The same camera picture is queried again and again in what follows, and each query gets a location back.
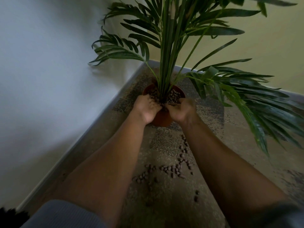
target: palm plant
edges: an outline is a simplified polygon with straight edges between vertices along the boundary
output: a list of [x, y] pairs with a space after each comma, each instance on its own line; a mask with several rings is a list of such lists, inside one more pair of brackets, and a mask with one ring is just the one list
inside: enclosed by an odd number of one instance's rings
[[[304, 119], [294, 111], [295, 108], [304, 109], [304, 106], [289, 100], [289, 96], [278, 91], [279, 89], [261, 84], [267, 83], [266, 78], [272, 77], [271, 75], [259, 75], [226, 66], [251, 59], [221, 62], [195, 70], [203, 61], [233, 44], [236, 39], [202, 58], [191, 72], [181, 73], [203, 36], [216, 38], [222, 35], [244, 33], [242, 30], [229, 27], [226, 21], [220, 20], [221, 18], [249, 17], [260, 12], [267, 16], [265, 3], [277, 6], [295, 5], [281, 0], [255, 1], [259, 7], [256, 11], [226, 8], [230, 2], [242, 6], [244, 0], [145, 0], [146, 6], [138, 2], [138, 6], [125, 4], [122, 1], [114, 2], [109, 8], [110, 12], [105, 15], [104, 22], [118, 15], [134, 16], [136, 19], [124, 19], [124, 23], [121, 23], [122, 26], [133, 31], [129, 35], [132, 41], [102, 29], [104, 34], [92, 45], [92, 48], [95, 45], [95, 52], [98, 54], [92, 62], [99, 65], [111, 58], [136, 59], [145, 62], [150, 67], [147, 43], [154, 45], [161, 49], [159, 76], [150, 69], [156, 78], [158, 96], [161, 100], [166, 98], [172, 86], [179, 80], [189, 78], [201, 98], [205, 99], [208, 94], [225, 107], [231, 107], [225, 102], [225, 96], [233, 102], [244, 115], [256, 143], [267, 155], [265, 133], [278, 143], [280, 143], [278, 137], [281, 136], [302, 148], [290, 132], [304, 137], [304, 130], [299, 126]], [[191, 36], [200, 37], [179, 73], [173, 78], [172, 72], [177, 56]]]

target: left hand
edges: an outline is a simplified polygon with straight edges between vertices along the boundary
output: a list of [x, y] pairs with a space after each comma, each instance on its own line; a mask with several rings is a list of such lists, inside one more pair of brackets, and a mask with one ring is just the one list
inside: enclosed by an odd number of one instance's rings
[[153, 121], [158, 111], [162, 107], [157, 104], [149, 95], [139, 95], [134, 103], [131, 113], [140, 116], [143, 122], [147, 125]]

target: terracotta pot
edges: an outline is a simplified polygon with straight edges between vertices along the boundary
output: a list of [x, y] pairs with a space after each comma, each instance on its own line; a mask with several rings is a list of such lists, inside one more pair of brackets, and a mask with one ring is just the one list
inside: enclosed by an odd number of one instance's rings
[[[143, 95], [148, 94], [148, 91], [150, 89], [153, 89], [153, 88], [155, 88], [154, 84], [151, 84], [151, 85], [147, 86], [144, 89], [142, 94]], [[181, 98], [185, 97], [184, 92], [180, 88], [178, 88], [177, 86], [173, 86], [172, 89], [179, 92], [181, 94]], [[169, 111], [168, 110], [166, 110], [166, 111], [161, 110], [156, 114], [156, 116], [155, 116], [153, 122], [151, 122], [151, 124], [154, 125], [154, 126], [168, 127], [172, 122], [173, 122], [173, 120], [170, 117]]]

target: hand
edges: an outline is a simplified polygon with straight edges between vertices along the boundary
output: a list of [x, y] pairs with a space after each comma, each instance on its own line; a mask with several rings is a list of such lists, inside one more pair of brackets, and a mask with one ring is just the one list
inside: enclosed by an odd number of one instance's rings
[[173, 121], [181, 124], [189, 119], [196, 118], [197, 114], [194, 100], [191, 98], [180, 98], [179, 101], [181, 104], [176, 104], [174, 106], [166, 104]]
[[143, 120], [145, 125], [151, 123], [162, 107], [157, 104], [149, 95], [139, 95], [134, 103], [133, 112]]

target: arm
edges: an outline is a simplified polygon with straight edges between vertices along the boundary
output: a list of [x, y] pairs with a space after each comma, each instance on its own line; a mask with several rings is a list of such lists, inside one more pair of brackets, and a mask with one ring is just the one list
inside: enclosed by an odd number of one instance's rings
[[264, 175], [223, 144], [200, 119], [192, 99], [166, 105], [180, 124], [196, 163], [229, 223], [244, 227], [254, 214], [287, 199]]
[[143, 130], [161, 107], [139, 96], [114, 136], [80, 164], [57, 192], [57, 199], [77, 204], [115, 226], [135, 169]]

